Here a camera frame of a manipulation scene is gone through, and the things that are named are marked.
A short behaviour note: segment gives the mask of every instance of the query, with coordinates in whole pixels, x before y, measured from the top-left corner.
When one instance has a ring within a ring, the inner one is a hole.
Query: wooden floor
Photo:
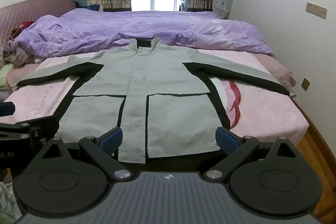
[[[324,223],[336,223],[336,178],[335,172],[332,172],[327,164],[320,149],[311,137],[310,130],[296,146],[309,164],[319,175],[323,193],[318,202],[314,214]]]

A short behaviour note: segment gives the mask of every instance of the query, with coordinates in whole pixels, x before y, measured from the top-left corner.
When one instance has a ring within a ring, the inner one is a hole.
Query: jacket sleeve
[[[192,63],[187,64],[188,70],[228,80],[240,80],[260,88],[290,95],[290,92],[272,75],[264,71],[199,51],[192,51],[190,59]]]
[[[98,52],[93,57],[86,58],[78,58],[75,55],[70,55],[67,63],[35,70],[23,77],[16,85],[37,85],[47,81],[64,79],[71,75],[84,76],[89,73],[96,74],[104,66],[100,63],[100,58],[104,53],[105,50]]]

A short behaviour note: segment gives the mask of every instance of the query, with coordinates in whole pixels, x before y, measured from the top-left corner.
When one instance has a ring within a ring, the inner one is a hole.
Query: triangular cutout
[[[282,143],[277,152],[278,156],[295,158],[296,156],[286,143]]]
[[[49,158],[56,158],[56,157],[61,157],[61,151],[59,150],[59,147],[57,144],[53,144],[50,146],[48,151],[44,154],[43,158],[44,159],[49,159]]]

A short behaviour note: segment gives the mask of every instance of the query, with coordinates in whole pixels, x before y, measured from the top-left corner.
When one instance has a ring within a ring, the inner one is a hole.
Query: jacket pocket
[[[120,123],[125,96],[75,96],[59,121],[58,136],[78,142],[85,136],[99,137]]]
[[[219,150],[221,126],[207,94],[152,95],[148,105],[149,157],[169,157]]]

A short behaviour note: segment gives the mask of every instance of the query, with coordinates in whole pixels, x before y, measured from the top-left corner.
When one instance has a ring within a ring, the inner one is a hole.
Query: round black disc
[[[55,160],[40,166],[35,174],[16,178],[16,197],[35,215],[64,217],[83,212],[105,194],[108,183],[97,167],[74,161]]]
[[[274,216],[313,210],[322,192],[319,178],[310,168],[285,157],[239,167],[231,175],[230,188],[242,204]]]

